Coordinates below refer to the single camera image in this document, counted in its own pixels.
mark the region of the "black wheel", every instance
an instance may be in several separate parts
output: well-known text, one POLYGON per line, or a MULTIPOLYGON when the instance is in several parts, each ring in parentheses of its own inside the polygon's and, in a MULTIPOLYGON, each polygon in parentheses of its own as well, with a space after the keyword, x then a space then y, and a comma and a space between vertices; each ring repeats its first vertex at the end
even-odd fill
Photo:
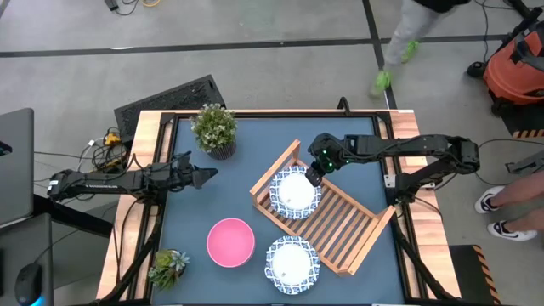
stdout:
POLYGON ((467 68, 467 74, 471 77, 482 78, 485 72, 485 63, 473 62, 467 68))
POLYGON ((491 106, 491 113, 498 117, 511 114, 513 111, 513 103, 502 98, 493 101, 493 105, 491 106))

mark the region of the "yellow cable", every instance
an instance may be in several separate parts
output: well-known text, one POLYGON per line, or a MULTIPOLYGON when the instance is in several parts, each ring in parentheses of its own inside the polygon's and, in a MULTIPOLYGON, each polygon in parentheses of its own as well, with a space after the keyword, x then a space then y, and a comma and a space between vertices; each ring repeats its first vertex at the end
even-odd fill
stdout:
POLYGON ((145 0, 144 0, 144 1, 142 1, 142 4, 143 4, 144 6, 146 6, 146 7, 148 7, 148 8, 153 8, 154 6, 156 6, 157 4, 159 4, 160 1, 161 1, 161 0, 156 0, 156 1, 155 1, 154 3, 152 3, 152 4, 146 4, 146 3, 145 3, 145 0))

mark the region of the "succulent plant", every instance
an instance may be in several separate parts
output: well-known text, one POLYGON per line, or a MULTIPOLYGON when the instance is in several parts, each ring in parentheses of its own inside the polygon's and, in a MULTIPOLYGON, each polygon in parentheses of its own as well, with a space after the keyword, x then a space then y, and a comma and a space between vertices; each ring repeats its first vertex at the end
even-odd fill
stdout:
POLYGON ((189 264, 189 257, 185 252, 160 250, 155 254, 155 262, 148 276, 159 289, 168 290, 178 283, 187 264, 189 264))

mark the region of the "sneaker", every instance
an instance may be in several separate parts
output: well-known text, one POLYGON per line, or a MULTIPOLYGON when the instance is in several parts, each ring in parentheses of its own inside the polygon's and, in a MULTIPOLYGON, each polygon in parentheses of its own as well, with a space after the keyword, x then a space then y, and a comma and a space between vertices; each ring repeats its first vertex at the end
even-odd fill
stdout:
POLYGON ((383 96, 383 91, 391 86, 391 72, 379 71, 376 76, 376 81, 372 84, 369 92, 372 98, 383 96))
POLYGON ((408 47, 406 47, 404 54, 402 54, 402 57, 400 58, 400 60, 402 61, 402 64, 406 64, 408 61, 410 61, 411 58, 414 57, 418 49, 419 49, 419 42, 416 42, 416 41, 408 42, 408 47))
POLYGON ((495 237, 509 239, 512 241, 527 241, 536 237, 536 230, 509 232, 504 228, 504 224, 506 223, 507 221, 502 220, 489 224, 487 226, 487 230, 495 237))
POLYGON ((492 197, 496 196, 496 194, 501 192, 502 189, 504 189, 504 186, 495 186, 486 190, 484 194, 474 204, 474 209, 476 209, 476 212, 491 213, 499 209, 498 207, 493 207, 490 204, 490 200, 492 197))

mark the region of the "black floor mat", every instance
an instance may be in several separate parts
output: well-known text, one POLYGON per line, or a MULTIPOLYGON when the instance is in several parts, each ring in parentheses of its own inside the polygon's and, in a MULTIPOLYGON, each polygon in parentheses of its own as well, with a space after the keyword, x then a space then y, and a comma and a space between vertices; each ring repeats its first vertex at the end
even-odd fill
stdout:
POLYGON ((501 304, 484 252, 479 246, 450 246, 462 299, 472 303, 501 304))
POLYGON ((225 105, 211 75, 187 82, 175 88, 154 94, 140 101, 114 110, 122 142, 129 145, 133 141, 139 113, 147 110, 198 110, 204 104, 225 105))

